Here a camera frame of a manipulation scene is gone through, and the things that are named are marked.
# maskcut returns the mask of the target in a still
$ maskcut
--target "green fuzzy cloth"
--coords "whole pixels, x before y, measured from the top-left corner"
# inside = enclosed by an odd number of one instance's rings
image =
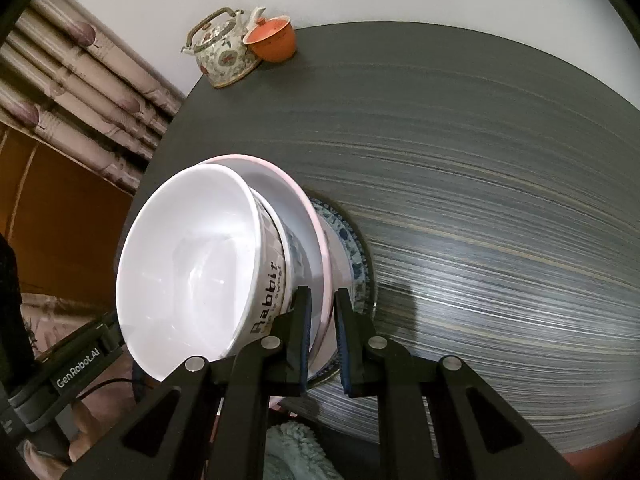
[[[267,430],[263,480],[342,480],[310,428],[285,422]]]

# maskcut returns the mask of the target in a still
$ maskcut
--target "round gray table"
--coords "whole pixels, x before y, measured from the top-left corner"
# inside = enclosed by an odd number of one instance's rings
[[[581,70],[495,36],[418,23],[297,31],[299,51],[195,86],[135,196],[223,153],[274,162],[353,217],[376,326],[465,358],[560,451],[640,417],[640,112]],[[377,438],[339,379],[289,406]]]

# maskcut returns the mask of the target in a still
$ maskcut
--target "teapot spout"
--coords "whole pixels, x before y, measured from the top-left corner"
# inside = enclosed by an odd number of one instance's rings
[[[255,27],[257,27],[257,23],[256,22],[262,16],[262,13],[266,9],[267,9],[266,7],[255,7],[255,9],[251,11],[251,14],[249,15],[249,21],[246,24],[246,33],[247,34],[249,32],[251,32],[252,30],[254,30]]]

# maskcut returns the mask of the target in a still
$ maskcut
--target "finger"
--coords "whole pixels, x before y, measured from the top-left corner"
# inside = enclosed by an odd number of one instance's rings
[[[79,433],[78,436],[69,444],[69,458],[71,462],[77,462],[91,446],[95,444],[95,440],[87,433]]]
[[[89,408],[82,402],[74,402],[71,406],[71,411],[78,430],[80,430],[81,433],[87,434],[91,438],[92,444],[95,444],[102,436],[100,422],[98,422],[89,411]]]
[[[29,440],[24,443],[24,461],[40,480],[60,480],[68,469],[62,462],[41,455]]]

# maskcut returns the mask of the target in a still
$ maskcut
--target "metal pivot screw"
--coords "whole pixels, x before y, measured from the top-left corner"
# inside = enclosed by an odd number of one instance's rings
[[[278,346],[280,346],[280,338],[276,337],[274,335],[268,335],[267,337],[263,338],[261,341],[261,345],[262,348],[266,348],[267,350],[273,350],[274,348],[277,348]]]
[[[202,357],[189,357],[185,363],[184,367],[187,368],[190,372],[197,372],[198,370],[202,370],[204,368],[204,359]]]
[[[375,348],[376,350],[382,350],[384,347],[386,347],[386,339],[381,335],[370,337],[367,343],[371,348]]]
[[[442,366],[444,366],[447,370],[456,372],[460,370],[460,368],[462,368],[462,361],[458,359],[455,355],[450,355],[445,357],[442,360]]]

